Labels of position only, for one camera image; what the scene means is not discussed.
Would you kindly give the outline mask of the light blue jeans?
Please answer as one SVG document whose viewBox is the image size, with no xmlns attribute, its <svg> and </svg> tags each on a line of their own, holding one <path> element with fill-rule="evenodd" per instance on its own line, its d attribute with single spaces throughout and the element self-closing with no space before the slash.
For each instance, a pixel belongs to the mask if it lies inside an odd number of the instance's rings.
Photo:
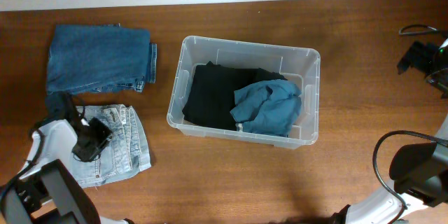
<svg viewBox="0 0 448 224">
<path fill-rule="evenodd" d="M 71 156 L 69 172 L 82 188 L 102 186 L 130 179 L 151 167 L 148 141 L 143 125 L 132 106 L 112 104 L 82 106 L 87 120 L 96 118 L 111 131 L 105 149 L 92 162 Z"/>
</svg>

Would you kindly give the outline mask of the large black garment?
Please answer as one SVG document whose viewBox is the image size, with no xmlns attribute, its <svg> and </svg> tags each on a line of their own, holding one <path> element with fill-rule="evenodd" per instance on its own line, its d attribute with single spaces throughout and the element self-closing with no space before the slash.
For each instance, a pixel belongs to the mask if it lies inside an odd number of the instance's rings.
<svg viewBox="0 0 448 224">
<path fill-rule="evenodd" d="M 230 111 L 235 107 L 234 91 L 253 83 L 257 69 L 235 69 L 208 62 L 195 68 L 184 119 L 194 125 L 236 130 Z"/>
</svg>

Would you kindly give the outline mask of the small dark garment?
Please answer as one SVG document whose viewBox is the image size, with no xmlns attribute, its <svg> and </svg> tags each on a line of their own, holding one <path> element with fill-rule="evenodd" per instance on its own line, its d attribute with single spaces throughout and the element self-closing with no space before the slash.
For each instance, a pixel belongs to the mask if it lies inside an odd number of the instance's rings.
<svg viewBox="0 0 448 224">
<path fill-rule="evenodd" d="M 281 75 L 280 73 L 267 71 L 265 69 L 257 69 L 255 76 L 253 77 L 253 82 L 257 83 L 260 81 L 272 81 L 272 80 L 284 80 L 286 81 L 286 78 Z"/>
</svg>

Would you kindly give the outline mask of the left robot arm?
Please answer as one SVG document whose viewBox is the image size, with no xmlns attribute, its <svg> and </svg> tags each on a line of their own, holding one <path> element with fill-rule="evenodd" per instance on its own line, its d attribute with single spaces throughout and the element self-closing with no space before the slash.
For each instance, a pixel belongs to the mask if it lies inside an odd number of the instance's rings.
<svg viewBox="0 0 448 224">
<path fill-rule="evenodd" d="M 70 173 L 71 158 L 91 162 L 100 156 L 112 131 L 97 118 L 85 119 L 71 94 L 45 98 L 48 116 L 29 131 L 33 141 L 24 167 L 1 187 L 6 223 L 117 224 L 98 214 Z"/>
</svg>

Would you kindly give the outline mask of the blue shirt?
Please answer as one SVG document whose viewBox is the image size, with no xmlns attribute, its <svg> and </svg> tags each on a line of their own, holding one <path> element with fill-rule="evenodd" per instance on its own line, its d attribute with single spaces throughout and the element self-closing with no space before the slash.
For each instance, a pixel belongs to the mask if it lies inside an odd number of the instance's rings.
<svg viewBox="0 0 448 224">
<path fill-rule="evenodd" d="M 289 80 L 264 80 L 234 91 L 230 111 L 240 132 L 287 137 L 300 115 L 300 88 Z"/>
</svg>

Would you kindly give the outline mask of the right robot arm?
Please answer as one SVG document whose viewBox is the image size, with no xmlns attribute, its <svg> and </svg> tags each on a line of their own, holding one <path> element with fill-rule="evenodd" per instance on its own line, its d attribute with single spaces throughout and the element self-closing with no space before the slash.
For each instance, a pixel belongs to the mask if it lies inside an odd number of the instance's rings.
<svg viewBox="0 0 448 224">
<path fill-rule="evenodd" d="M 414 67 L 425 73 L 425 81 L 442 91 L 447 98 L 447 42 L 440 47 L 414 42 L 399 61 L 398 73 Z M 389 181 L 378 170 L 377 155 L 382 143 L 393 136 L 416 137 L 424 143 L 408 144 L 394 155 L 389 168 Z M 428 207 L 447 203 L 447 121 L 434 136 L 409 130 L 396 130 L 383 135 L 374 147 L 372 166 L 381 187 L 367 199 L 345 206 L 329 222 L 403 223 L 403 217 Z"/>
</svg>

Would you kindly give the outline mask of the clear plastic storage bin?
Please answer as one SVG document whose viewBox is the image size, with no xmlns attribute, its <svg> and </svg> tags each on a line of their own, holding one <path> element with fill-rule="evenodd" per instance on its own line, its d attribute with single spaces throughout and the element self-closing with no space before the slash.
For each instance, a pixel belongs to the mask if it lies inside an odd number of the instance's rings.
<svg viewBox="0 0 448 224">
<path fill-rule="evenodd" d="M 302 92 L 302 105 L 290 134 L 287 137 L 253 134 L 201 127 L 185 120 L 182 110 L 190 94 L 195 68 L 208 62 L 230 68 L 274 71 L 294 82 Z M 313 48 L 187 36 L 181 45 L 167 122 L 188 136 L 216 137 L 289 149 L 312 145 L 319 136 L 320 69 L 321 56 Z"/>
</svg>

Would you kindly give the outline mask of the dark blue jeans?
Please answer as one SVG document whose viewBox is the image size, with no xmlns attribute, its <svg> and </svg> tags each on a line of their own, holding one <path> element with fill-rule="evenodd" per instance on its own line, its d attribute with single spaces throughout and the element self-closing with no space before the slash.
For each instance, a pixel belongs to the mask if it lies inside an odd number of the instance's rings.
<svg viewBox="0 0 448 224">
<path fill-rule="evenodd" d="M 59 24 L 48 51 L 46 92 L 142 92 L 156 81 L 157 59 L 146 29 Z"/>
</svg>

